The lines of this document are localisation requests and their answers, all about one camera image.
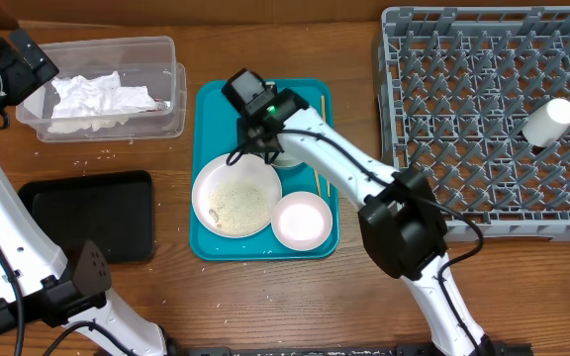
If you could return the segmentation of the grey small bowl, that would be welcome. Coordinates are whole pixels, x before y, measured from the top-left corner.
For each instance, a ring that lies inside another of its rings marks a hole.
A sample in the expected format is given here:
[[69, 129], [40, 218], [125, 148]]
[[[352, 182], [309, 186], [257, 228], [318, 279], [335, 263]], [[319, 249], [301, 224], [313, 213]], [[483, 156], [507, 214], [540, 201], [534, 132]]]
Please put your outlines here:
[[303, 163], [302, 160], [287, 154], [286, 152], [280, 152], [272, 161], [271, 165], [279, 169], [292, 169]]

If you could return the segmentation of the white cup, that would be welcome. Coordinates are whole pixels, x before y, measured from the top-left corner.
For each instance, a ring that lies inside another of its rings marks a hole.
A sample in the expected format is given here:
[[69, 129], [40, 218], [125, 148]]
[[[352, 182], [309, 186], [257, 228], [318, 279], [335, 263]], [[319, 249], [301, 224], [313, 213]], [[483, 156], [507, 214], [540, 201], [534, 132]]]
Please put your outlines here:
[[570, 102], [555, 98], [527, 117], [522, 135], [534, 146], [548, 147], [558, 141], [570, 127]]

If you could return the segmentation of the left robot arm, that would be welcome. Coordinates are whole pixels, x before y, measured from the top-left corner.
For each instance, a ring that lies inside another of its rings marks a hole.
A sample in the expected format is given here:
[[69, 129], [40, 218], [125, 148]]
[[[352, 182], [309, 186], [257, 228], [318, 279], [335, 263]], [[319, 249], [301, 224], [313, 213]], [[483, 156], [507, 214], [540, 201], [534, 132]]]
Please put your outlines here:
[[[56, 65], [17, 29], [0, 37], [0, 116], [58, 74]], [[15, 331], [15, 354], [26, 325], [63, 329], [51, 354], [78, 332], [111, 355], [177, 355], [175, 340], [137, 314], [113, 289], [105, 257], [91, 240], [65, 252], [40, 229], [0, 166], [0, 335]]]

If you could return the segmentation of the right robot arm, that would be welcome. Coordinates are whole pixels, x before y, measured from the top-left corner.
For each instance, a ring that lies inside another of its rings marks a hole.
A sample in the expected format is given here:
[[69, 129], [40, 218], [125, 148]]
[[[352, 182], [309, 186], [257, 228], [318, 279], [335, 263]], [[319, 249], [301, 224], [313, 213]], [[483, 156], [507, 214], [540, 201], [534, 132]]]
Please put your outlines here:
[[494, 345], [473, 319], [451, 275], [444, 217], [419, 169], [382, 163], [327, 124], [307, 100], [243, 69], [222, 92], [238, 112], [237, 147], [227, 163], [256, 154], [272, 164], [292, 156], [331, 183], [356, 207], [364, 248], [387, 275], [402, 280], [424, 314], [433, 345], [444, 355], [492, 355]]

